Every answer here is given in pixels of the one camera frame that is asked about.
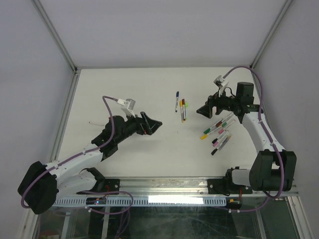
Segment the perforated metal strip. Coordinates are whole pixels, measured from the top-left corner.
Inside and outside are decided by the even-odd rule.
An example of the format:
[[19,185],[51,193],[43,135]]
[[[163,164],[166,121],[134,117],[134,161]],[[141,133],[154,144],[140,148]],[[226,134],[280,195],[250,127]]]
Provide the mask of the perforated metal strip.
[[[54,207],[85,207],[87,196],[69,196],[57,200]],[[135,197],[132,207],[223,207],[225,197],[202,197],[203,204],[187,203],[150,203],[148,197]],[[89,205],[90,207],[127,207],[131,203],[129,197],[109,197],[105,204]]]

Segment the gray wall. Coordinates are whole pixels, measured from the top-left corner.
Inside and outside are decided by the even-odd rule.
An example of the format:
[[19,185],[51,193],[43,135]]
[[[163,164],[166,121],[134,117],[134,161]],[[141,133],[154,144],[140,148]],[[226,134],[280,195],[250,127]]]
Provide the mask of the gray wall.
[[79,67],[250,64],[285,0],[41,0]]
[[274,134],[296,152],[295,180],[319,238],[319,1],[297,0],[257,66]]
[[30,0],[0,1],[0,238],[14,238],[23,208],[17,188],[46,161],[71,70]]

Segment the white tabletop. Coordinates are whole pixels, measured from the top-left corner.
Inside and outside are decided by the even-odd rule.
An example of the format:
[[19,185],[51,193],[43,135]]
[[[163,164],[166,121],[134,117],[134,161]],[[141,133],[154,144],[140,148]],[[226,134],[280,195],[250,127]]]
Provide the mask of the white tabletop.
[[[254,144],[237,118],[229,128],[232,137],[214,156],[215,134],[201,140],[203,131],[229,112],[208,119],[196,113],[209,95],[217,91],[213,80],[230,68],[140,68],[82,70],[76,89],[59,158],[73,155],[101,133],[108,112],[102,96],[131,98],[136,101],[134,113],[140,112],[162,121],[151,136],[134,134],[119,144],[119,150],[101,162],[97,169],[104,176],[179,177],[223,176],[230,167],[251,168],[256,158]],[[236,92],[238,82],[253,82],[251,73],[237,69],[227,79]],[[188,120],[181,122],[175,113],[176,92],[188,102]],[[255,103],[259,103],[254,92]],[[125,118],[120,105],[108,101],[113,115]]]

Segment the robotic arm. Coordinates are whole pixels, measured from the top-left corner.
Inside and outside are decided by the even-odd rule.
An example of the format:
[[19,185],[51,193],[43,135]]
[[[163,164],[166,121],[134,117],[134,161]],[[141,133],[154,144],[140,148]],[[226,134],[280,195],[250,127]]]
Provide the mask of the robotic arm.
[[[292,187],[297,158],[294,152],[286,151],[278,143],[269,129],[262,111],[261,117],[258,117],[259,105],[253,104],[254,84],[239,82],[236,95],[228,97],[225,92],[228,81],[219,76],[214,83],[219,90],[213,96],[209,96],[205,105],[196,112],[208,118],[212,118],[214,107],[216,107],[216,115],[219,115],[223,110],[233,112],[238,117],[239,122],[247,129],[257,151],[257,157],[250,170],[239,169],[239,167],[228,169],[219,186],[227,193],[237,193],[239,188],[245,188],[245,186],[250,186],[255,191],[279,191],[281,169],[273,169],[272,167],[273,163],[277,166],[280,165],[272,146],[275,144],[283,161],[285,175],[283,191],[289,191]],[[270,135],[273,142],[270,142],[267,134]]]
[[[55,160],[46,165],[38,161],[30,166],[18,188],[21,196],[39,175],[52,167],[54,168],[41,177],[25,196],[24,200],[35,214],[45,212],[56,200],[70,194],[85,190],[105,192],[106,179],[95,166],[113,155],[118,150],[118,144],[132,134],[152,135],[162,125],[162,122],[149,118],[145,112],[141,112],[141,118],[135,115],[133,112],[135,101],[132,99],[119,99],[117,103],[122,105],[121,109],[125,112],[127,121],[121,116],[110,118],[105,129],[82,149],[83,152],[79,156],[75,156],[76,159],[63,165],[60,163],[65,159]],[[111,141],[104,145],[110,139],[112,130],[114,130],[114,135]]]

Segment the blue marker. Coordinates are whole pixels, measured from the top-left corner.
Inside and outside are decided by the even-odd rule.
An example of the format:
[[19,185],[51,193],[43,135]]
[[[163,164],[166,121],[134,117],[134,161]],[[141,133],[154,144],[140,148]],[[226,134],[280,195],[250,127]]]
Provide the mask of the blue marker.
[[179,91],[176,92],[176,106],[175,106],[175,112],[177,112],[177,107],[178,107],[178,96],[179,96]]

